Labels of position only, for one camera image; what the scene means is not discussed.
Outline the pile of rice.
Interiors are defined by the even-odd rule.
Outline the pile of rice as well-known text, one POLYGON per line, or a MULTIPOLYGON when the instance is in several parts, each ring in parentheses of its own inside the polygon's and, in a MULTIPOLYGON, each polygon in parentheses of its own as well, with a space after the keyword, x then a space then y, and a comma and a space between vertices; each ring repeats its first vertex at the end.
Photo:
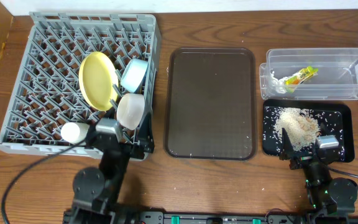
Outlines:
POLYGON ((316 139, 325 135, 334 135, 339 144, 344 144, 344 125, 338 111, 265 106, 262 129, 262 148, 273 156, 281 151, 283 129, 295 152, 308 153, 316 139))

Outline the pink small bowl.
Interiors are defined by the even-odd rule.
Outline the pink small bowl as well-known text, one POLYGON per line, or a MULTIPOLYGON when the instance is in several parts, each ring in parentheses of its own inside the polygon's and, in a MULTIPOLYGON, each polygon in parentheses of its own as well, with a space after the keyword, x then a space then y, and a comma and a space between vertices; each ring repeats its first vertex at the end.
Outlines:
POLYGON ((125 128, 135 130, 145 111, 145 98, 141 94, 125 94, 117 107, 117 120, 125 128))

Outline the white cup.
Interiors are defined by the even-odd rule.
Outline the white cup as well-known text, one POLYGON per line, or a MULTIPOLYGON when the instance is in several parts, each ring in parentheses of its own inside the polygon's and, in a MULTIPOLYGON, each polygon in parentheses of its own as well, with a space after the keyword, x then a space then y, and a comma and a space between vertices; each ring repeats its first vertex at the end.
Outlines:
POLYGON ((63 140, 70 144, 77 144, 85 139, 90 125, 86 123, 65 123, 61 128, 61 136, 63 140))

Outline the yellow round plate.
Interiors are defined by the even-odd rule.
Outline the yellow round plate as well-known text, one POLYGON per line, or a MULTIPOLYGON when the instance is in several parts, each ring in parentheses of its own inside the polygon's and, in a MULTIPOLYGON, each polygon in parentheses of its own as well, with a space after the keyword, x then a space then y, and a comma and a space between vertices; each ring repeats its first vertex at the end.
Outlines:
POLYGON ((110 58, 102 52, 92 52, 82 61, 79 71, 80 91, 92 108, 107 111, 113 107, 118 94, 114 85, 119 86, 116 69, 110 58))

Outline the green orange snack wrapper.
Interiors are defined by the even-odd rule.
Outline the green orange snack wrapper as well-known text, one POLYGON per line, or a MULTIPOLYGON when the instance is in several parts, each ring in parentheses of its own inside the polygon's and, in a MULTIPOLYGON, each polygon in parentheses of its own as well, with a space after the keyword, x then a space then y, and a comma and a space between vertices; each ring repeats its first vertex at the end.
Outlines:
POLYGON ((301 85, 303 82, 309 80, 318 74, 318 69, 313 68, 312 66, 307 66, 302 68, 298 72, 294 73, 292 76, 288 77, 284 81, 285 89, 287 92, 293 93, 298 85, 301 85))

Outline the light blue bowl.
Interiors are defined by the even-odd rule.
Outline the light blue bowl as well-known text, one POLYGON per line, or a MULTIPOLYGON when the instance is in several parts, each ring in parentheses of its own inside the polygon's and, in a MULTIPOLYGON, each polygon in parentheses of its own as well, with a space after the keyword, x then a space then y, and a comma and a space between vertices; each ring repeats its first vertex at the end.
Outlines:
POLYGON ((145 77, 147 67, 147 61, 133 58, 124 70, 121 86, 128 92, 135 93, 145 77))

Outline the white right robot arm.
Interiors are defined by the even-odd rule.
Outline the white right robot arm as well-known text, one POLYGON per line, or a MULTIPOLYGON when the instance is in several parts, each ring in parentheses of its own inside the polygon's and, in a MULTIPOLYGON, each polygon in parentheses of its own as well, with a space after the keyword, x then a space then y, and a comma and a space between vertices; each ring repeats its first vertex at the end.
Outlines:
POLYGON ((298 223, 349 223, 355 212, 358 185, 351 179, 332 178, 329 164, 337 160, 339 141, 334 135, 320 136, 308 156, 297 155, 286 130, 282 129, 281 160, 290 161, 290 169, 303 170, 305 188, 314 210, 298 223))

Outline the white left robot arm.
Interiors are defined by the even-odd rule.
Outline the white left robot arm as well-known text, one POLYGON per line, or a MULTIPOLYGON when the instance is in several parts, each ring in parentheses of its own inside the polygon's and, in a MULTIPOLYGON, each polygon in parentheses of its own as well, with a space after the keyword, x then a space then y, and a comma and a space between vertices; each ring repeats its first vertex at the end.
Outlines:
POLYGON ((152 113, 141 119, 139 143, 121 142, 117 120, 104 117, 92 124, 85 137, 87 146, 103 152, 98 167, 80 170, 73 179, 73 203, 63 213, 63 223, 141 223, 140 212, 118 204, 119 192, 131 158, 153 153, 152 113))

